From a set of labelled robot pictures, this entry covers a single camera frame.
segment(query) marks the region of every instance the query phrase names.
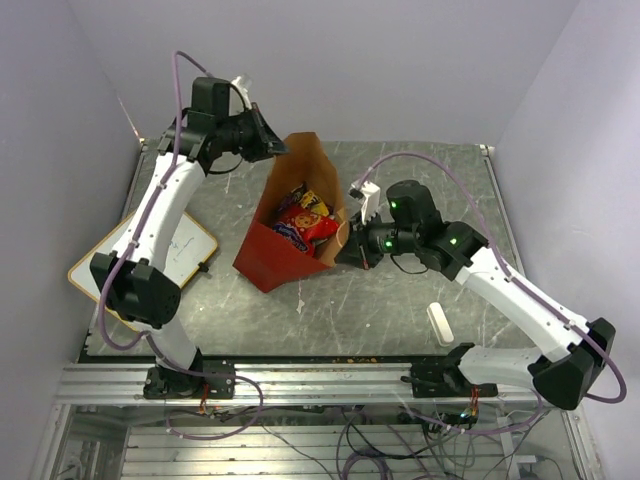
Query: white eraser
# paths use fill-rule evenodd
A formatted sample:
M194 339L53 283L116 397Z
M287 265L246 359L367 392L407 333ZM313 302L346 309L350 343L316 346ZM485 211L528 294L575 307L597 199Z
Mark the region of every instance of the white eraser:
M438 302L433 302L427 307L427 314L429 315L431 326L433 326L433 329L436 332L438 343L443 347L451 345L453 343L453 332L451 331L447 317L444 314L442 305Z

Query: red snack bag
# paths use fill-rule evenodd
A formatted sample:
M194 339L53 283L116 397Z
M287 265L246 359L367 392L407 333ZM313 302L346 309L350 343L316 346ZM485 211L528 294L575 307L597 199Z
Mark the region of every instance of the red snack bag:
M289 240L301 252L313 256L314 240L330 237L338 231L340 224L300 205L287 208L273 226L273 230Z

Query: marble surface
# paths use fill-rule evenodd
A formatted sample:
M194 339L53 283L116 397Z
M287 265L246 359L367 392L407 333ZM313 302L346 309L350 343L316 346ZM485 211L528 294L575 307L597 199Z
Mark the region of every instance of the marble surface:
M349 213L358 204L346 192L349 184L380 155L412 150L433 155L466 183L505 258L513 264L505 220L489 167L474 145L403 142L325 142L338 169ZM136 181L132 208L140 202L154 167L155 155L145 154ZM222 170L234 157L214 164ZM388 259L364 271L348 266L283 285L263 294L232 266L258 203L271 162L243 164L223 176L209 176L193 196L187 212L220 242L208 274L199 274L183 290L179 315L187 333L204 354L229 355L405 355L445 353L427 318L427 306L442 304L455 342L487 347L531 346L529 339L481 297L463 290L436 272L406 275ZM448 220L478 228L465 198L446 175L425 161L398 158L370 178L383 192L394 182L413 178L427 185ZM386 202L383 218L390 218ZM420 269L415 258L403 256L407 269ZM113 318L109 331L119 343L131 332ZM99 335L88 338L90 355L114 355ZM146 345L128 355L150 354Z

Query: gray tabletop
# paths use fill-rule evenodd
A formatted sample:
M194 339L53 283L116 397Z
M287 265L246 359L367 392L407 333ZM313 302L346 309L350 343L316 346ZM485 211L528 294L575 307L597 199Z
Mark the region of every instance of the gray tabletop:
M484 214L505 258L512 264L499 194L490 165L478 146L404 142L325 142L338 169L343 192L380 155L400 150L428 153L445 162L465 182ZM217 169L233 165L223 157ZM243 164L235 172L209 176L187 211L220 242L208 274L198 274L185 287L179 315L189 336L204 354L223 355L405 355L445 353L427 317L427 306L442 304L455 342L487 347L531 346L529 339L481 297L463 290L436 272L406 275L388 259L364 271L338 265L328 272L261 293L232 266L272 161ZM149 183L155 155L143 156L131 208L139 204ZM416 179L427 185L446 220L462 220L478 228L475 217L446 175L427 162L398 158L370 178L383 192L394 182ZM349 213L358 204L347 197ZM386 202L383 218L390 218ZM420 269L415 258L399 259L407 269ZM122 343L131 332L112 317L108 329ZM90 355L114 355L99 335L88 338ZM127 355L150 354L147 345Z

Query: paper bag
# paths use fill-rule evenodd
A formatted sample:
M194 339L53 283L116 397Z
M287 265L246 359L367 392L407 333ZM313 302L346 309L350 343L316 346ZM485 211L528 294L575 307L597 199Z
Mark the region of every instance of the paper bag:
M347 242L348 217L336 168L315 133L292 133L284 143L289 153L275 158L260 203L233 266L263 292L286 282L322 272L335 265ZM319 245L313 257L304 254L271 227L285 196L302 182L330 207L338 231Z

